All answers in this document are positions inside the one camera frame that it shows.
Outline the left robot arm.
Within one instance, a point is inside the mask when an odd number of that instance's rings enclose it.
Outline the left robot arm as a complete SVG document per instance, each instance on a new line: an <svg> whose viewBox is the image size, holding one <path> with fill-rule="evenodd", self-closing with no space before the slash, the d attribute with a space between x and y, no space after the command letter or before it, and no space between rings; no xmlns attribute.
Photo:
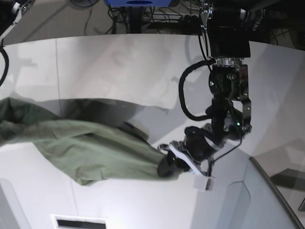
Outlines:
<svg viewBox="0 0 305 229"><path fill-rule="evenodd" d="M259 9L254 0L201 0L199 14L185 17L198 35L203 59L187 67L179 79L180 106L189 119L207 121L207 125L189 126L184 140L158 147L167 152L157 167L158 176L201 172L201 163L207 161L208 170L203 175L210 177L216 162L214 154L228 140L241 144L251 132L248 66L243 59L251 56L248 26ZM208 86L213 98L205 114L197 116L186 106L184 83L193 71L204 66L209 69Z"/></svg>

